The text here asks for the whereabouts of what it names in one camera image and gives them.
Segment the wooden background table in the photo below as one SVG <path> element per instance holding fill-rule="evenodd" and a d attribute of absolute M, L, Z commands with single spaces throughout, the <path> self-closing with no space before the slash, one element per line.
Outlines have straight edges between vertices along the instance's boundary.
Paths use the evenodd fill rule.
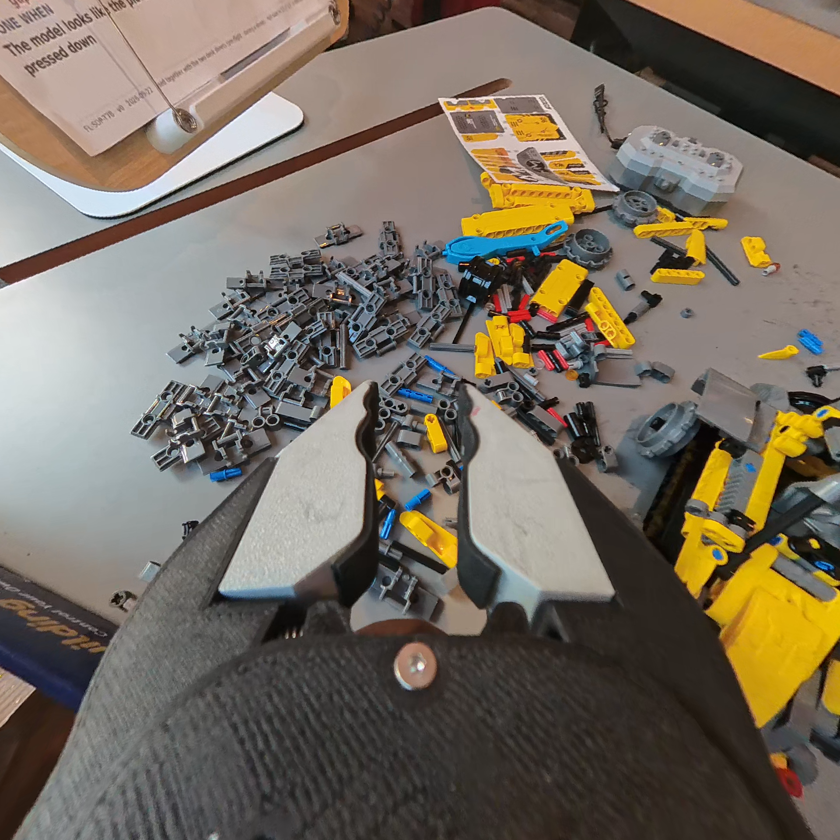
<path fill-rule="evenodd" d="M 838 144 L 838 37 L 751 2 L 583 2 L 575 45 L 756 135 Z"/>

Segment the pile of loose toy bricks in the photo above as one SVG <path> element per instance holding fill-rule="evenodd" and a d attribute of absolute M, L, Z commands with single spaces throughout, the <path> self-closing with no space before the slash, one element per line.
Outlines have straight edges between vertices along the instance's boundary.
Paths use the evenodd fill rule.
<path fill-rule="evenodd" d="M 596 214 L 591 193 L 575 188 L 537 232 L 575 216 Z M 200 384 L 172 380 L 133 425 L 152 440 L 161 473 L 203 474 L 212 482 L 241 477 L 283 431 L 306 431 L 352 390 L 353 361 L 374 361 L 404 349 L 407 356 L 379 384 L 375 456 L 396 472 L 376 475 L 384 558 L 377 597 L 406 616 L 429 620 L 443 611 L 443 584 L 419 577 L 423 566 L 454 579 L 455 525 L 437 524 L 433 488 L 458 494 L 463 470 L 457 429 L 462 382 L 478 390 L 545 445 L 564 430 L 565 449 L 606 472 L 617 468 L 600 441 L 588 402 L 565 412 L 539 383 L 555 371 L 580 388 L 635 388 L 669 383 L 673 368 L 636 357 L 630 332 L 662 298 L 643 291 L 624 320 L 588 270 L 566 258 L 564 239 L 539 256 L 476 257 L 449 264 L 445 245 L 423 242 L 408 255 L 392 220 L 382 224 L 377 252 L 362 261 L 325 259 L 321 249 L 362 235 L 356 226 L 327 228 L 324 240 L 300 254 L 269 258 L 269 274 L 227 278 L 212 321 L 181 332 L 167 352 L 174 364 L 200 360 Z"/>

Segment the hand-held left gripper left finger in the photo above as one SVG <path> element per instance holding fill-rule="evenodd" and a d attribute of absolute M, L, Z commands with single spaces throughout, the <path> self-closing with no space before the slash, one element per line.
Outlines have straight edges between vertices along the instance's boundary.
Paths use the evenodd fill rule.
<path fill-rule="evenodd" d="M 378 565 L 375 423 L 364 381 L 275 458 L 218 593 L 233 601 L 351 607 Z"/>

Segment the grey toy wheel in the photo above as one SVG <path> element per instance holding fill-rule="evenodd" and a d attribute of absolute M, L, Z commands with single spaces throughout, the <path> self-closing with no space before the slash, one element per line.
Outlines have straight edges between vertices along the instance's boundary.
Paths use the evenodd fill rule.
<path fill-rule="evenodd" d="M 610 208 L 613 221 L 625 228 L 656 224 L 658 205 L 653 196 L 646 192 L 627 190 L 620 192 Z"/>

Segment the blue curved toy panel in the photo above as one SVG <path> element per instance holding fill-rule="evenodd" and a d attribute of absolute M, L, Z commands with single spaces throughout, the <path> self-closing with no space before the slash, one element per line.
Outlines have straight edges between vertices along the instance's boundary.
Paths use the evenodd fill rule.
<path fill-rule="evenodd" d="M 472 259 L 504 258 L 510 254 L 539 256 L 550 250 L 569 232 L 569 225 L 559 221 L 533 234 L 516 234 L 504 237 L 465 235 L 450 240 L 443 249 L 443 258 L 449 264 L 469 263 Z"/>

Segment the small yellow toy panel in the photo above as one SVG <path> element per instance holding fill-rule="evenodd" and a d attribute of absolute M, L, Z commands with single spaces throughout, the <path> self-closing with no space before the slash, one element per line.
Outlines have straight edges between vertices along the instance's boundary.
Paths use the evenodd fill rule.
<path fill-rule="evenodd" d="M 740 243 L 750 266 L 760 269 L 765 277 L 780 270 L 781 265 L 772 260 L 766 250 L 766 243 L 762 237 L 745 236 L 741 238 Z"/>

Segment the yellow striped leaflet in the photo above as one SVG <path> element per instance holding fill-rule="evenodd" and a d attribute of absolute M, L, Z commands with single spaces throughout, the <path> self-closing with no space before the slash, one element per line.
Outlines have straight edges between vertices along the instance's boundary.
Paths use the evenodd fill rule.
<path fill-rule="evenodd" d="M 438 103 L 469 157 L 496 183 L 619 190 L 541 94 L 441 98 Z"/>

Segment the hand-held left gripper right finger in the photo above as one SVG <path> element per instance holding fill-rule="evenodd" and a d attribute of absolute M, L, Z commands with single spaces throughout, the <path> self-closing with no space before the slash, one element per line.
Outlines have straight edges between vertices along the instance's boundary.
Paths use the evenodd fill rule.
<path fill-rule="evenodd" d="M 463 470 L 456 570 L 478 608 L 609 603 L 602 559 L 550 451 L 473 385 L 458 390 Z"/>

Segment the yellow toy brick vehicle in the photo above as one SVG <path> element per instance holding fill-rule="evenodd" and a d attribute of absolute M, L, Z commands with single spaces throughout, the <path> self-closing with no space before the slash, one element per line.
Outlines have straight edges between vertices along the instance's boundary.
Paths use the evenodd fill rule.
<path fill-rule="evenodd" d="M 708 369 L 627 430 L 637 514 L 719 639 L 783 786 L 838 764 L 838 400 Z"/>

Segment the grey toy battery hub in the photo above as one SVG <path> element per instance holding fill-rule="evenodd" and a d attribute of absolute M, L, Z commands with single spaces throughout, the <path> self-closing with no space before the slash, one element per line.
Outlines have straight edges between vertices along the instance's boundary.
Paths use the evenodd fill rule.
<path fill-rule="evenodd" d="M 615 184 L 665 200 L 683 214 L 710 216 L 736 192 L 742 163 L 697 139 L 641 125 L 618 149 L 607 174 Z"/>

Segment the clipboard with instruction sheet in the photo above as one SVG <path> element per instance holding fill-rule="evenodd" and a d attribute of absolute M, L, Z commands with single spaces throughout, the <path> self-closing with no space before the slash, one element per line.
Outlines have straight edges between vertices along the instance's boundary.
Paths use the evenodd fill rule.
<path fill-rule="evenodd" d="M 150 184 L 350 22 L 346 1 L 1 6 L 2 146 L 106 191 Z"/>

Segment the blue cardboard box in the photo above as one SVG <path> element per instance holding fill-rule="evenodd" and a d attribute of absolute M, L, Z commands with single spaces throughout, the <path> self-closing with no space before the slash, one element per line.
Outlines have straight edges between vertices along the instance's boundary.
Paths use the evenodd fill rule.
<path fill-rule="evenodd" d="M 78 711 L 118 625 L 1 568 L 1 666 Z"/>

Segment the long thin yellow toy beam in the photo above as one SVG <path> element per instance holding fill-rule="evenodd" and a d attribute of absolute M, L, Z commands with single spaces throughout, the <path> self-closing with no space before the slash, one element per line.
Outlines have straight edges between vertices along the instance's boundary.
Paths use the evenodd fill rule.
<path fill-rule="evenodd" d="M 633 233 L 640 239 L 668 238 L 688 236 L 694 231 L 722 230 L 728 226 L 728 220 L 720 217 L 686 217 L 669 219 L 655 224 L 640 224 Z"/>

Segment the grey desk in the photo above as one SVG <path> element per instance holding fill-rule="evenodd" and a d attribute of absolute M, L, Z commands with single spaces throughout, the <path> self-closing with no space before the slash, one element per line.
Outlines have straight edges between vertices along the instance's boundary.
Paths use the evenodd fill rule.
<path fill-rule="evenodd" d="M 602 490 L 563 467 L 609 603 L 444 631 L 353 631 L 334 600 L 217 587 L 275 458 L 232 486 L 160 474 L 130 427 L 228 277 L 330 222 L 375 248 L 459 233 L 484 197 L 437 107 L 223 203 L 2 291 L 2 556 L 104 613 L 163 569 L 93 676 L 20 838 L 809 838 L 716 635 Z"/>

